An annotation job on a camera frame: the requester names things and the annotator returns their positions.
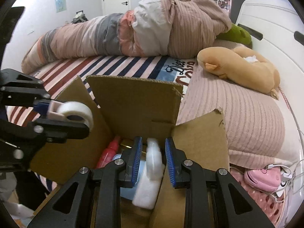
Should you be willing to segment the tape roll with pink dispenser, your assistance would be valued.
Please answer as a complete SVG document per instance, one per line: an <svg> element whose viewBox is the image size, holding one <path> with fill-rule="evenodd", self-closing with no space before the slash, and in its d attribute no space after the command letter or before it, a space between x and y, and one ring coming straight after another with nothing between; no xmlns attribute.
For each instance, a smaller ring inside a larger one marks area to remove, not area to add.
<svg viewBox="0 0 304 228"><path fill-rule="evenodd" d="M85 124L90 131L94 127L93 114L90 108L77 101L51 101L46 117L50 120L82 123Z"/></svg>

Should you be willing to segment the pink red tube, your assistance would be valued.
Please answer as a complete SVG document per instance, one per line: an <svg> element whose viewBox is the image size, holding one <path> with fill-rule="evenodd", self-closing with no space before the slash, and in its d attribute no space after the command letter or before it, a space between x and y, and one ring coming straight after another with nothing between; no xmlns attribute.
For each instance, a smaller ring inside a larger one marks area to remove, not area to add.
<svg viewBox="0 0 304 228"><path fill-rule="evenodd" d="M120 141L121 137L119 135L114 137L114 139L109 143L109 145L102 151L102 154L95 166L95 169L103 168L113 160L114 156L119 150Z"/></svg>

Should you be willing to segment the white rectangular charger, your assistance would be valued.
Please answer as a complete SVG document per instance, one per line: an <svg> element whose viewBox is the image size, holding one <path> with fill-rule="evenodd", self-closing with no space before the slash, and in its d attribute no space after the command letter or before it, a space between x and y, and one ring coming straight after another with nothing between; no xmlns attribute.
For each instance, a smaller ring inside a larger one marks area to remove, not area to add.
<svg viewBox="0 0 304 228"><path fill-rule="evenodd" d="M165 165L157 139L147 139L146 164L139 179L132 203L134 206L152 210L159 194Z"/></svg>

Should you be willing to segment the brown cardboard box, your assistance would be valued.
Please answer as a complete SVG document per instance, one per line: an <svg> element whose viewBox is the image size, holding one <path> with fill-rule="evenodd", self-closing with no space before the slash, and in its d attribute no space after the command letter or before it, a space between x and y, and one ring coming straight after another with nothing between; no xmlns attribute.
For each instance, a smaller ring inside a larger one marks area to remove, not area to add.
<svg viewBox="0 0 304 228"><path fill-rule="evenodd" d="M87 83L91 92L85 88ZM60 101L78 101L87 105L94 119L89 137L82 141L69 139L63 145L46 144L31 161L30 167L56 183L69 184L73 174L83 166L94 167L101 151L115 135L124 139L136 136L156 138L161 146L172 137L175 146L188 158L208 170L228 168L229 157L224 118L213 110L181 125L176 123L182 87L172 82L119 76L89 76L86 81L76 78L60 93ZM162 181L155 210L149 214L123 201L122 211L110 219L111 202L96 198L103 216L91 215L89 207L61 211L62 203L53 196L37 213L30 227L183 227L186 192L176 190L169 178Z"/></svg>

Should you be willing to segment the gold rectangular bar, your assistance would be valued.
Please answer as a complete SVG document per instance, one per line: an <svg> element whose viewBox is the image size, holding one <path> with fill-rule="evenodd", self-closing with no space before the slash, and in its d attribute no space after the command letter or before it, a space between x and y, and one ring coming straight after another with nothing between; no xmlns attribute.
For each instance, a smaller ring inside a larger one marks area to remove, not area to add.
<svg viewBox="0 0 304 228"><path fill-rule="evenodd" d="M122 147L123 149L127 149L127 148L130 149L130 148L132 148L132 146L125 145L125 144L120 144L120 147ZM143 148L142 154L146 154L145 148Z"/></svg>

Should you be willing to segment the striped pink navy blanket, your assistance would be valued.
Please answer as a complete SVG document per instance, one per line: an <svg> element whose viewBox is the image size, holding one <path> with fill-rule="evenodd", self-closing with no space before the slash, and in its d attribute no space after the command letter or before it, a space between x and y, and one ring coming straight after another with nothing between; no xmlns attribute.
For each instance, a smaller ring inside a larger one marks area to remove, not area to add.
<svg viewBox="0 0 304 228"><path fill-rule="evenodd" d="M167 56L99 56L59 60L33 72L52 98L87 105L94 127L86 139L47 143L30 169L64 184L80 167L95 167L115 135L152 137L163 147L176 125L194 64L194 59Z"/></svg>

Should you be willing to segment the pink clamshell case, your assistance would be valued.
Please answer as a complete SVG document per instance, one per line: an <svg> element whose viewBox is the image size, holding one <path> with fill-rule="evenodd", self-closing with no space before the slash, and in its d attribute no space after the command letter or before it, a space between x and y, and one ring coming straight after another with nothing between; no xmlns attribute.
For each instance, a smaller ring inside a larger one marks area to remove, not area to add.
<svg viewBox="0 0 304 228"><path fill-rule="evenodd" d="M251 187L265 192L275 192L281 184L281 169L246 170L244 181Z"/></svg>

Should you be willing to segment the pink ribbed pillow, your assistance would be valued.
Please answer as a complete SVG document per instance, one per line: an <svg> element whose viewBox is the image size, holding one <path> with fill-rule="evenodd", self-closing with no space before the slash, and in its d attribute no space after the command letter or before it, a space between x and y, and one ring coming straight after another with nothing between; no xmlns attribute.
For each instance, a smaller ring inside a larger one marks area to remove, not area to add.
<svg viewBox="0 0 304 228"><path fill-rule="evenodd" d="M277 92L278 100L229 79L220 79L204 70L196 59L177 123L219 110L232 164L248 169L269 164L292 166L300 158L300 136L279 86Z"/></svg>

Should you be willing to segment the grey exercise machine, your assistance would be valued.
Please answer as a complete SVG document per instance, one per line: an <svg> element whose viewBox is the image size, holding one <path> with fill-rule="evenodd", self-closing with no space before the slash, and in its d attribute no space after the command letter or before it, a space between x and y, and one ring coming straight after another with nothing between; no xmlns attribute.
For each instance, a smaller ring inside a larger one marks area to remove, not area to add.
<svg viewBox="0 0 304 228"><path fill-rule="evenodd" d="M73 17L71 23L78 24L78 23L83 23L86 21L88 21L87 17L83 13L83 10L80 10L80 11L76 12L76 15Z"/></svg>

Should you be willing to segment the tan plush toy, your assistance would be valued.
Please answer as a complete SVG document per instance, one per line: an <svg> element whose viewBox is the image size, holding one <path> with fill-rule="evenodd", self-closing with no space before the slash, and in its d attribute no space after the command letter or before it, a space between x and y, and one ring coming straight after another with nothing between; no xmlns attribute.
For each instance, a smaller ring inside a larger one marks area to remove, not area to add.
<svg viewBox="0 0 304 228"><path fill-rule="evenodd" d="M220 79L269 95L278 100L280 74L269 60L244 46L234 49L209 47L197 55L198 64Z"/></svg>

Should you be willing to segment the rolled pink grey quilt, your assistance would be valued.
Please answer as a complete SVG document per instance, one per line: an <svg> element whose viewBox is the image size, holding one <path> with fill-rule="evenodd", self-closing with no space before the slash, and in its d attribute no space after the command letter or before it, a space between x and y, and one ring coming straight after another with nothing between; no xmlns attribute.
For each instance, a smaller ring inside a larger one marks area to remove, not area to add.
<svg viewBox="0 0 304 228"><path fill-rule="evenodd" d="M48 31L24 56L21 69L29 74L57 60L92 56L189 59L231 28L213 0L141 0L134 10Z"/></svg>

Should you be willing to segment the green plush toy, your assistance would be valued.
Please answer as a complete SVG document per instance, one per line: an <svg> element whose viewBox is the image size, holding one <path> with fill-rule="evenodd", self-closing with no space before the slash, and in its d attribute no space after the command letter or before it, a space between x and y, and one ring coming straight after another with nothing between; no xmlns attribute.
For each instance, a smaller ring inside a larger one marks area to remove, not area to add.
<svg viewBox="0 0 304 228"><path fill-rule="evenodd" d="M232 24L232 27L229 31L220 33L216 36L216 38L219 40L227 40L243 45L250 45L252 42L250 33L244 28L235 24Z"/></svg>

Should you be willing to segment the white bed headboard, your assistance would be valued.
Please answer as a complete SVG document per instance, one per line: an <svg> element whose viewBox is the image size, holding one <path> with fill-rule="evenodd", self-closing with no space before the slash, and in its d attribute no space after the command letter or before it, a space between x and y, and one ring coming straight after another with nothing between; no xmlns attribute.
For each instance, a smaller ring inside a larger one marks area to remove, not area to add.
<svg viewBox="0 0 304 228"><path fill-rule="evenodd" d="M258 33L253 50L271 61L280 73L282 88L303 130L303 44L295 33L303 33L303 23L294 8L280 0L245 0L237 24Z"/></svg>

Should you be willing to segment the blue wall poster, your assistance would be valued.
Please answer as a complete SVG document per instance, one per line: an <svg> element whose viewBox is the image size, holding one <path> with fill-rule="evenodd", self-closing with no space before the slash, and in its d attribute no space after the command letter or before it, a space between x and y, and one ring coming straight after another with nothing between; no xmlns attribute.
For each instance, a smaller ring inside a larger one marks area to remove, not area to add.
<svg viewBox="0 0 304 228"><path fill-rule="evenodd" d="M56 12L63 12L67 9L66 0L55 0Z"/></svg>

